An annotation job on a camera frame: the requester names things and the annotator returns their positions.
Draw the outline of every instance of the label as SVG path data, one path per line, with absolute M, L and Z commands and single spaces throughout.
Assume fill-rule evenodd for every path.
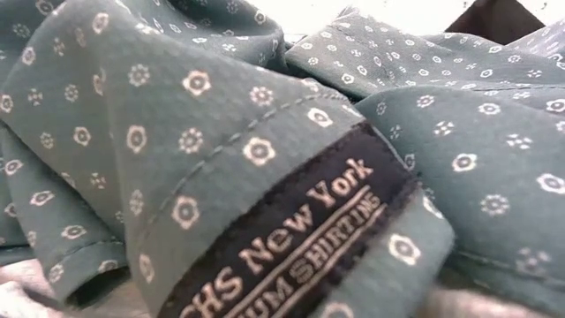
M 159 317 L 307 316 L 416 187 L 373 128 L 357 125 L 232 224 Z

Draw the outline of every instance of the floral print fabric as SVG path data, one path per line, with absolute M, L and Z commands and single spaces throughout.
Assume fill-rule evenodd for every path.
M 355 10 L 284 52 L 237 0 L 4 0 L 0 29 L 0 256 L 37 257 L 62 302 L 129 269 L 156 315 L 234 220 L 367 118 L 426 190 L 312 317 L 412 314 L 452 228 L 446 266 L 565 313 L 557 58 Z

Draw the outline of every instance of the patterned fabric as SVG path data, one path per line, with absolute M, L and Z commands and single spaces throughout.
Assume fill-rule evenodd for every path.
M 0 30 L 0 256 L 37 257 L 65 305 L 129 269 L 157 316 L 265 193 L 368 119 L 426 189 L 312 317 L 410 316 L 449 252 L 475 284 L 565 314 L 565 64 L 547 54 L 354 9 L 284 52 L 237 0 L 0 0 Z

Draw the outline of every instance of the clothing tag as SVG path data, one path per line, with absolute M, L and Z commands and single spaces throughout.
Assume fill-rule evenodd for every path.
M 307 316 L 417 186 L 373 128 L 356 125 L 234 222 L 159 317 Z

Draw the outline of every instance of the black label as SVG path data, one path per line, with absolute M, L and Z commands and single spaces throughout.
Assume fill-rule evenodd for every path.
M 416 187 L 373 128 L 355 126 L 234 222 L 159 317 L 307 316 Z

